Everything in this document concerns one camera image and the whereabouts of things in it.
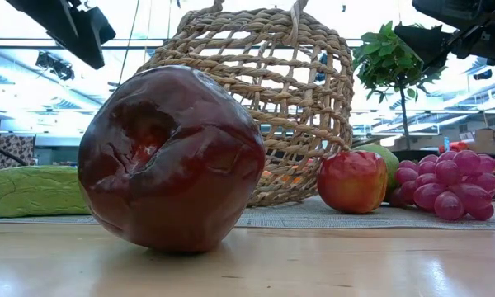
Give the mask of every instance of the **table surface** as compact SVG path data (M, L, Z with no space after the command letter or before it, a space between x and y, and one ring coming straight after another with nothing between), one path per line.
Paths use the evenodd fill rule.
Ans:
M169 256L100 226L0 224L5 296L495 297L495 232L234 229Z

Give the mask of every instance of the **grape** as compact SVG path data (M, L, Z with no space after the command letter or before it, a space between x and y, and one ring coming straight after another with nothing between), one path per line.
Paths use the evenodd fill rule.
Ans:
M389 195L389 204L393 207L405 207L405 203L402 201L402 196L400 195L401 188L396 188Z
M410 168L415 172L418 171L418 165L409 160L403 160L402 162L400 162L398 168Z
M435 199L446 191L446 185L430 183L420 186L414 192L414 203L424 210L433 211L435 209Z
M480 186L488 193L495 191L495 176L492 173L481 173L478 176L470 176L464 183Z
M434 173L435 172L435 163L431 161L425 161L418 165L418 174L426 174L426 173Z
M453 161L463 174L469 175L479 170L480 157L475 152L461 151L455 155Z
M453 151L449 151L449 152L445 152L443 154L440 155L440 157L438 157L438 159L436 160L436 163L440 163L442 161L447 161L447 160L452 160L456 155L456 152L453 152Z
M495 212L495 209L493 208L493 205L488 204L486 207L479 209L479 210L471 210L469 212L469 215L474 217L477 220L488 220L491 217L493 217L493 213Z
M489 157L487 154L480 154L480 165L478 165L478 172L491 173L495 170L495 159Z
M457 220L464 216L464 205L457 195L445 191L435 200L435 212L441 219Z
M415 181L407 181L402 184L399 195L402 197L402 201L407 205L414 204L414 191L416 190Z
M468 212L480 210L492 202L492 197L483 188L474 184L461 183L450 186L449 190L462 200Z
M437 159L438 159L438 156L436 156L435 154L430 154L430 155L423 157L422 160L420 160L420 162L418 164L422 164L424 162L435 163Z
M416 179L416 188L420 186L429 184L429 183L438 183L438 179L436 178L436 174L434 173L426 173L422 174Z
M398 168L395 177L396 181L402 185L405 182L415 181L418 178L418 173L410 168Z
M447 186L462 182L462 173L455 162L451 160L442 161L435 167L436 179Z

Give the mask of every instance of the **gray placemat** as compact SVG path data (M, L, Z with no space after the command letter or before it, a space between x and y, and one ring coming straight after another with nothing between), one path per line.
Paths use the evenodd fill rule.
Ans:
M32 224L97 224L89 215L30 217L0 219L0 223ZM371 214L341 214L326 206L317 196L300 204L246 209L237 227L262 228L429 228L460 230L495 230L495 215L486 222L466 217L458 222L447 222L435 215L417 209L402 210L382 206Z

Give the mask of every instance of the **green cucumber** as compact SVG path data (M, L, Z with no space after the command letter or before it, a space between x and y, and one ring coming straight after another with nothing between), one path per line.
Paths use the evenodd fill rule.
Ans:
M0 217L89 215L77 168L27 166L0 169Z

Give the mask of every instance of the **wicker basket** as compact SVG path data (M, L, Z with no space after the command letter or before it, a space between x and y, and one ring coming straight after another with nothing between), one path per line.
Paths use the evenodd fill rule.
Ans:
M248 108L265 138L266 167L248 206L301 201L317 192L321 158L351 145L347 42L303 12L308 1L290 11L241 12L222 12L223 2L188 12L138 72L178 64L208 73ZM273 56L282 48L291 59ZM328 55L326 65L321 53ZM323 84L314 82L316 73L325 73Z

